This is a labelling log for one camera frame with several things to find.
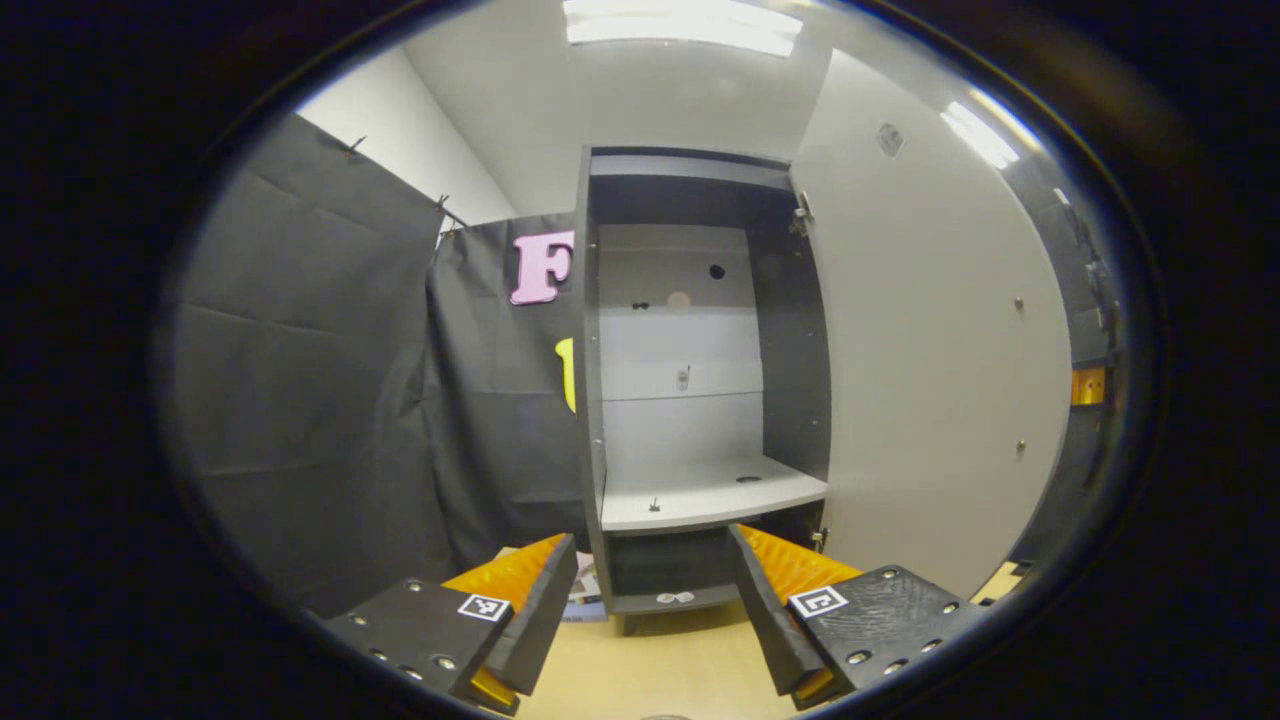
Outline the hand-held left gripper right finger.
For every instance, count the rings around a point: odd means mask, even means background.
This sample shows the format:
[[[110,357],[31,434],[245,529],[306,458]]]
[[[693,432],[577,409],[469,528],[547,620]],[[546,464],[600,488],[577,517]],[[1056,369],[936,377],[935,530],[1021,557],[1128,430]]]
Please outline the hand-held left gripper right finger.
[[[799,711],[929,665],[989,614],[906,568],[861,571],[744,524],[727,555],[774,689]]]

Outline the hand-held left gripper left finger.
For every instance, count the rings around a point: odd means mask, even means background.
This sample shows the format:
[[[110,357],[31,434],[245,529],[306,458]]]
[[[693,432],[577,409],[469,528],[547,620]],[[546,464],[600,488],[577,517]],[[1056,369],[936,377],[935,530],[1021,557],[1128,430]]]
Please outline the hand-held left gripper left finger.
[[[559,533],[445,582],[406,577],[325,628],[420,694],[512,716],[538,684],[577,574],[575,537]]]

